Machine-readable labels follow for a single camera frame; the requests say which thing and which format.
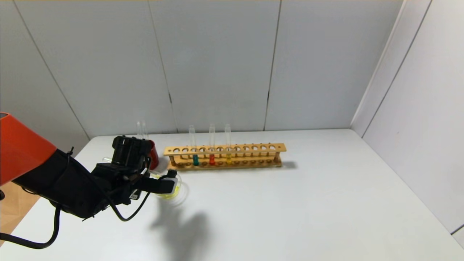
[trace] white table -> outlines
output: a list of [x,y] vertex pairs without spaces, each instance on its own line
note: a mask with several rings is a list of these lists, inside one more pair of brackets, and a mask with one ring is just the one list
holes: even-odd
[[[165,146],[188,144],[187,134],[151,139],[159,153]],[[206,144],[208,136],[197,139]],[[284,167],[180,173],[189,194],[178,207],[152,195],[129,222],[119,221],[111,209],[84,222],[63,213],[52,246],[33,250],[6,242],[0,259],[464,260],[464,250],[446,229],[353,131],[242,132],[232,139],[284,142]],[[92,170],[112,156],[112,140],[92,139],[76,159]],[[128,216],[139,203],[119,209]],[[13,234],[48,240],[53,212],[40,199]]]

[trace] green liquid test tube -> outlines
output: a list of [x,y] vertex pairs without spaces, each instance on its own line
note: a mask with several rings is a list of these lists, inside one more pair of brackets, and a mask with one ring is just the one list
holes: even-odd
[[[196,152],[197,143],[195,140],[195,127],[193,125],[190,125],[188,127],[188,134],[190,136],[190,146],[192,147],[192,150]],[[192,158],[193,158],[193,165],[198,166],[200,164],[200,162],[198,161],[198,155],[195,154],[192,156]]]

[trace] yellow liquid test tube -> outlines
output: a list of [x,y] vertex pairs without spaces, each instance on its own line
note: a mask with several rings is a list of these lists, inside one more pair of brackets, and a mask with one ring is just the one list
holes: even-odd
[[232,164],[232,156],[230,154],[231,149],[231,126],[230,124],[226,124],[226,127],[224,128],[224,132],[226,133],[226,162],[227,164]]

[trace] red liquid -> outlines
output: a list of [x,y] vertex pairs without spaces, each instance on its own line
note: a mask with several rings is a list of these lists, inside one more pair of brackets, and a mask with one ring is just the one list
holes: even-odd
[[216,162],[214,161],[214,154],[209,155],[209,164],[210,165],[215,165]]

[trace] test tube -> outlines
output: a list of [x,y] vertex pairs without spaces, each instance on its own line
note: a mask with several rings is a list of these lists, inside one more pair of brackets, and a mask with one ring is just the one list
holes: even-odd
[[231,126],[229,124],[226,124],[226,127],[224,128],[224,132],[226,133],[226,162],[227,164],[232,164],[232,158],[230,151],[231,149]]
[[209,125],[209,150],[211,154],[209,155],[209,164],[215,165],[216,162],[214,161],[214,133],[216,132],[216,128],[214,124]]
[[[190,125],[188,127],[188,134],[190,136],[190,146],[192,147],[192,150],[193,151],[197,151],[197,143],[196,143],[196,140],[195,140],[195,127],[193,125]],[[198,161],[198,155],[195,154],[192,156],[193,158],[193,165],[194,166],[198,166],[200,164],[200,162]]]

